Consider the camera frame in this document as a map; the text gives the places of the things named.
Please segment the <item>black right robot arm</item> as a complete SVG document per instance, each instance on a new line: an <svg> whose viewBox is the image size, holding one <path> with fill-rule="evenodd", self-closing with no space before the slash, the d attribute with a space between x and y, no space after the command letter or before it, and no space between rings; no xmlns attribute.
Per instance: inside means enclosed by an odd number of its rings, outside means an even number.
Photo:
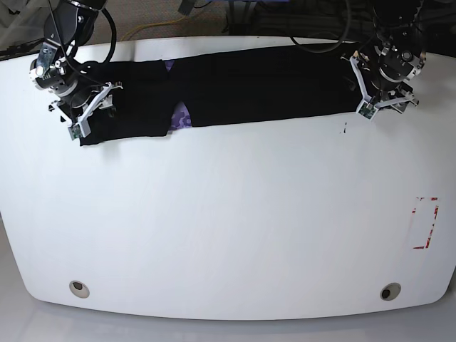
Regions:
<svg viewBox="0 0 456 342"><path fill-rule="evenodd" d="M38 89L57 95L63 112L76 121L83 108L108 84L100 70L113 57L117 30L105 1L59 1L55 7L50 1L47 3L50 14L43 28L44 40L29 75ZM111 31L108 55L102 62L80 63L76 60L78 48L90 40L100 14L107 19Z"/></svg>

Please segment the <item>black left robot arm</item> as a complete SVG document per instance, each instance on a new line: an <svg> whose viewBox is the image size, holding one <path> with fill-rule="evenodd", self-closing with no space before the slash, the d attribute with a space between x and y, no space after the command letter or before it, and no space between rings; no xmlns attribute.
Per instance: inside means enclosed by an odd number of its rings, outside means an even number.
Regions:
<svg viewBox="0 0 456 342"><path fill-rule="evenodd" d="M356 112L368 120L381 110L404 113L417 106L409 82L426 62L423 34L416 26L422 1L373 1L373 35L350 57L361 101Z"/></svg>

